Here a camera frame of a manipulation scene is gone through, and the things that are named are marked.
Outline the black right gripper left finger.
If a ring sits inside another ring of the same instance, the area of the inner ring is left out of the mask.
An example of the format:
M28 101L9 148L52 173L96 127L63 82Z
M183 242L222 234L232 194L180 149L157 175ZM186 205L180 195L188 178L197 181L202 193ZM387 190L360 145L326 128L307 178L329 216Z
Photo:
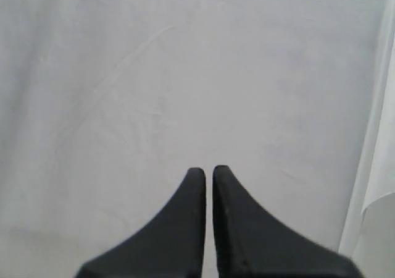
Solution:
M206 177L193 167L149 223L86 262L77 277L201 277L205 234Z

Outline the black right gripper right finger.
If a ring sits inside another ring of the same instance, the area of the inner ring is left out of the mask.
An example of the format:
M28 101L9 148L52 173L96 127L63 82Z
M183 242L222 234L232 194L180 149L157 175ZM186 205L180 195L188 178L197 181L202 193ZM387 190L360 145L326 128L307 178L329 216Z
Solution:
M212 182L219 277L362 277L348 258L293 231L240 184L228 166Z

